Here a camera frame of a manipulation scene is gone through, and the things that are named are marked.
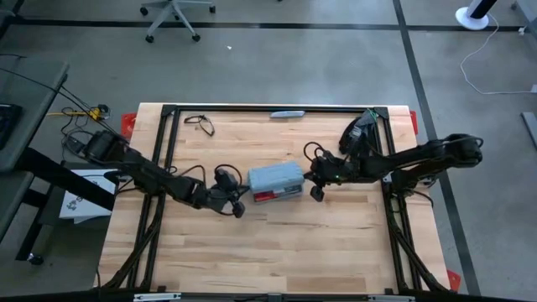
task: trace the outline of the concrete floor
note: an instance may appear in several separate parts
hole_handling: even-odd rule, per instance
[[[32,19],[140,21],[141,2],[27,0],[20,14]],[[455,25],[453,13],[467,2],[401,0],[408,25]],[[398,23],[392,0],[215,3],[216,15],[204,8],[185,14],[198,22]],[[501,25],[523,25],[509,4],[499,1],[494,16]],[[402,104],[418,112],[418,138],[427,139],[398,30],[198,29],[198,33],[201,42],[193,44],[185,29],[159,29],[155,43],[147,44],[142,28],[12,25],[0,40],[0,53],[68,61],[66,86],[86,102],[110,106],[109,123],[116,129],[121,114],[136,112],[140,102]],[[537,152],[519,114],[537,112],[537,96],[482,96],[464,81],[461,60],[488,34],[416,31],[410,39],[438,136],[471,133],[485,139],[479,166],[449,172],[481,293],[534,299],[537,193],[531,189],[537,179]],[[467,73],[485,91],[528,90],[537,83],[536,51],[529,35],[498,33],[467,63]],[[58,97],[50,110],[68,105]],[[47,118],[33,147],[60,160],[59,130],[64,123],[61,118]],[[461,273],[438,186],[432,194],[446,265]],[[30,267],[12,259],[33,214],[21,208],[8,239],[0,245],[0,269],[9,272],[0,276],[0,294],[90,287],[106,231],[46,230],[37,245],[46,256],[45,265]]]

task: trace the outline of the paper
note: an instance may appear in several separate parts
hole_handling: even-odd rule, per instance
[[[104,190],[114,194],[116,185],[110,180],[104,178],[106,172],[115,171],[115,169],[74,169],[73,173],[78,174]],[[61,205],[60,218],[73,219],[74,223],[80,223],[88,219],[99,216],[110,216],[111,211],[95,205],[91,201],[76,196],[69,191],[65,192],[64,200]]]

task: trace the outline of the chair caster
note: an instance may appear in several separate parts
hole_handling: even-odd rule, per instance
[[[28,262],[32,265],[41,265],[43,264],[44,260],[43,257],[41,257],[40,255],[30,254]]]

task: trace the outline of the wooden tabletop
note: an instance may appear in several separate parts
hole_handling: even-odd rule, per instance
[[[142,103],[138,109],[131,147],[149,159],[162,105]],[[409,109],[390,106],[388,111],[396,150],[414,147]],[[214,184],[212,170],[218,164],[233,164],[244,178],[250,168],[287,160],[296,160],[308,171],[304,145],[316,141],[338,154],[338,140],[356,116],[306,113],[297,119],[270,120],[266,112],[203,112],[216,129],[211,138],[199,126],[183,123],[185,117],[198,113],[181,112],[172,165],[182,171],[202,164],[208,185]],[[387,150],[384,139],[383,150]],[[190,175],[201,178],[200,171]],[[152,287],[165,285],[168,291],[179,292],[302,294],[383,294],[386,288],[396,289],[379,182],[328,186],[323,202],[309,196],[311,186],[306,181],[300,198],[263,205],[253,204],[247,193],[242,198],[246,213],[241,219],[194,210],[168,198]],[[99,264],[103,283],[133,250],[142,201],[143,195],[136,191],[116,200]],[[416,252],[448,287],[431,205],[418,195],[407,198],[407,204]],[[404,253],[402,259],[411,284]],[[138,281],[144,268],[145,255]]]

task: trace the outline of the red label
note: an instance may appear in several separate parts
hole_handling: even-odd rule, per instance
[[[256,193],[253,195],[255,201],[266,201],[276,198],[276,194],[273,191]]]

